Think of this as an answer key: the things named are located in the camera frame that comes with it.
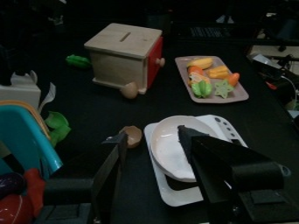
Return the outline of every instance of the cable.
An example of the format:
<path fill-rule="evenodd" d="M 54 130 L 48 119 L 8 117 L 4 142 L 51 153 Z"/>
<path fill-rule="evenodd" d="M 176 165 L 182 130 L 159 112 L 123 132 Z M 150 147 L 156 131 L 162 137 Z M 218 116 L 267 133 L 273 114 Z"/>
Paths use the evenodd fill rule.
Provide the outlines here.
<path fill-rule="evenodd" d="M 294 87 L 294 110 L 295 110 L 295 106 L 297 106 L 297 89 L 295 89 L 295 84 L 294 84 L 293 81 L 291 81 L 290 79 L 287 79 L 285 76 L 282 76 L 282 78 L 286 79 L 286 80 L 291 83 L 291 85 L 293 85 L 293 87 Z"/>

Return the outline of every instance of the bowl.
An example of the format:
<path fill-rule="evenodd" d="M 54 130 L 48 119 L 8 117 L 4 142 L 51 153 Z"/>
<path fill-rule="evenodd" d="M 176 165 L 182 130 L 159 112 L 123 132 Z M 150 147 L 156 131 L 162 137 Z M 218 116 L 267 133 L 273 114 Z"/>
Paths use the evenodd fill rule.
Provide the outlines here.
<path fill-rule="evenodd" d="M 172 179 L 182 182 L 196 182 L 192 167 L 179 142 L 179 125 L 218 137 L 212 128 L 194 116 L 176 115 L 163 119 L 154 128 L 150 142 L 154 162 L 163 173 Z"/>

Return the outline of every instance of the wooden box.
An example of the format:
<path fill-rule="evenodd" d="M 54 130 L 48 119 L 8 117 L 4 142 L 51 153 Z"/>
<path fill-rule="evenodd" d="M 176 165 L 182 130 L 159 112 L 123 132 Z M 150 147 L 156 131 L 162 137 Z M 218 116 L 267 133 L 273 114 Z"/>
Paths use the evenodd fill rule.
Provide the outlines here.
<path fill-rule="evenodd" d="M 127 24 L 110 24 L 84 44 L 88 49 L 94 82 L 122 88 L 135 81 L 140 94 L 151 87 L 162 58 L 162 31 Z"/>

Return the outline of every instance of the black table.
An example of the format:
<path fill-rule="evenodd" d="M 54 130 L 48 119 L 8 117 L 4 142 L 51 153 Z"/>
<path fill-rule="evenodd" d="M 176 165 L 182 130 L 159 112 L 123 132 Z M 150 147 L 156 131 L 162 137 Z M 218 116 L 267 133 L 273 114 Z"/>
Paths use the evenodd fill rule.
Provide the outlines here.
<path fill-rule="evenodd" d="M 226 118 L 248 148 L 286 165 L 293 176 L 285 188 L 299 202 L 299 135 L 291 116 L 274 97 L 266 83 L 240 50 L 231 45 L 192 42 L 167 42 L 163 48 L 166 66 L 160 70 L 152 87 L 136 99 L 126 99 L 119 90 L 92 83 L 92 70 L 83 71 L 66 65 L 71 54 L 90 56 L 83 44 L 87 39 L 50 41 L 34 51 L 34 69 L 40 76 L 43 95 L 50 81 L 56 85 L 55 101 L 46 105 L 48 111 L 62 112 L 72 128 L 67 138 L 56 146 L 64 163 L 83 151 L 96 149 L 107 137 L 114 136 L 124 126 L 135 125 L 144 130 L 146 125 L 158 123 L 168 116 L 215 115 Z M 248 99 L 227 104 L 196 103 L 192 101 L 175 58 L 192 55 L 214 55 L 222 58 L 231 71 L 240 73 L 240 84 Z M 112 211 L 112 223 L 166 224 L 200 223 L 207 221 L 204 203 L 171 207 L 162 200 L 155 180 L 155 172 L 148 154 L 146 138 L 140 145 L 128 150 L 126 169 Z"/>

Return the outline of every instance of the plastic container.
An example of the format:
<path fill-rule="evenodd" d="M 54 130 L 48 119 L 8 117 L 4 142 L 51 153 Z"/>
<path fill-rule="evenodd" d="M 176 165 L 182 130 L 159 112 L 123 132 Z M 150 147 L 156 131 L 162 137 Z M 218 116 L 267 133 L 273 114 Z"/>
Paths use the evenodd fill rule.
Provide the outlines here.
<path fill-rule="evenodd" d="M 38 168 L 47 179 L 60 167 L 60 157 L 31 111 L 18 105 L 0 106 L 0 175 Z"/>

